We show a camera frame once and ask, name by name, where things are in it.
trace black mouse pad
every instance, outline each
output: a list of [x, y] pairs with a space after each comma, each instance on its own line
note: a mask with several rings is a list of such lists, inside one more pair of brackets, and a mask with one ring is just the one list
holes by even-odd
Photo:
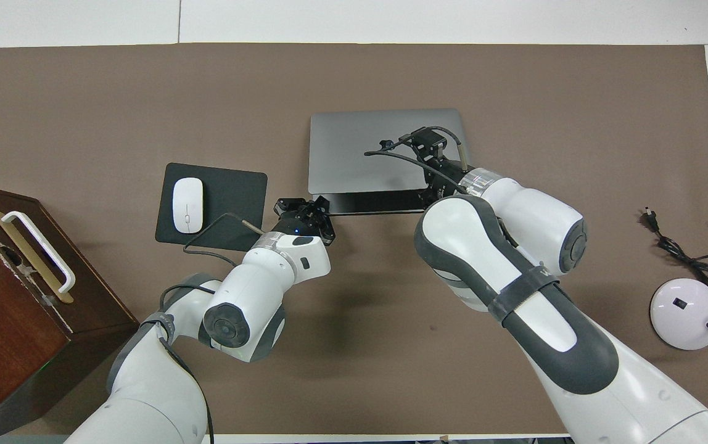
[[[157, 232], [154, 235], [157, 241], [184, 245], [198, 234], [181, 233], [173, 224], [173, 186], [176, 181], [185, 177], [196, 177], [204, 183], [204, 225], [201, 230], [224, 213], [236, 213], [256, 227], [261, 226], [266, 200], [266, 174], [168, 163], [165, 167], [165, 180], [162, 181]], [[198, 247], [247, 251], [256, 240], [258, 234], [245, 228], [236, 219], [225, 217], [192, 244]]]

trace velcro strap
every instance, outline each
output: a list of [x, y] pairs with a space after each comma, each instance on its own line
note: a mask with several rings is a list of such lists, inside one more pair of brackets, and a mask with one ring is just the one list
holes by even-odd
[[488, 312], [501, 324], [504, 318], [523, 304], [529, 296], [554, 282], [559, 282], [559, 279], [557, 276], [552, 276], [543, 265], [529, 269], [504, 287], [488, 304]]
[[176, 325], [173, 324], [173, 315], [163, 313], [161, 311], [155, 311], [152, 314], [150, 314], [149, 317], [146, 318], [145, 321], [140, 323], [141, 326], [143, 324], [159, 324], [159, 325], [161, 325], [162, 328], [165, 329], [166, 332], [168, 332], [168, 342], [173, 337], [173, 334], [176, 332]]

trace white handle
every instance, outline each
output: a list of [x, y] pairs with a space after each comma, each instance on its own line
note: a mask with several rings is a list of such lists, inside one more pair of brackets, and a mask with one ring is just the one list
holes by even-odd
[[61, 273], [66, 276], [66, 282], [61, 285], [60, 289], [58, 289], [58, 293], [66, 293], [75, 285], [75, 273], [72, 272], [72, 270], [69, 268], [69, 265], [66, 265], [66, 262], [64, 261], [61, 256], [58, 256], [58, 253], [55, 251], [54, 248], [52, 248], [52, 245], [50, 245], [50, 242], [47, 242], [47, 239], [44, 238], [44, 235], [41, 234], [41, 231], [39, 231], [38, 228], [36, 228], [36, 225], [33, 224], [33, 220], [30, 219], [26, 214], [20, 212], [20, 211], [11, 211], [9, 213], [6, 213], [5, 216], [1, 217], [1, 220], [3, 222], [11, 222], [14, 219], [20, 219], [22, 221], [22, 224], [25, 225], [25, 228], [30, 231], [31, 236], [36, 239], [36, 241], [39, 242], [39, 245], [41, 245], [41, 248], [44, 249], [44, 251], [47, 252], [47, 255], [50, 256], [50, 259], [52, 259], [53, 262], [58, 266], [58, 268], [61, 270]]

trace white mouse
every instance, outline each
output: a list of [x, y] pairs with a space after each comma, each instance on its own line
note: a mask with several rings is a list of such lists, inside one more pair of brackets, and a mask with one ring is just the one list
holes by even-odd
[[196, 177], [185, 177], [173, 185], [173, 225], [181, 233], [191, 235], [204, 226], [204, 183]]

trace wooden drawer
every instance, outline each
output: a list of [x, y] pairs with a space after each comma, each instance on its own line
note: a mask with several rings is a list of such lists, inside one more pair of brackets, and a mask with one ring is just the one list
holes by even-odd
[[68, 291], [73, 301], [62, 302], [41, 273], [29, 270], [41, 259], [42, 273], [63, 281], [60, 268], [21, 222], [11, 224], [34, 261], [0, 223], [0, 435], [44, 414], [138, 325], [38, 200], [0, 191], [0, 213], [10, 211], [32, 220], [76, 283]]

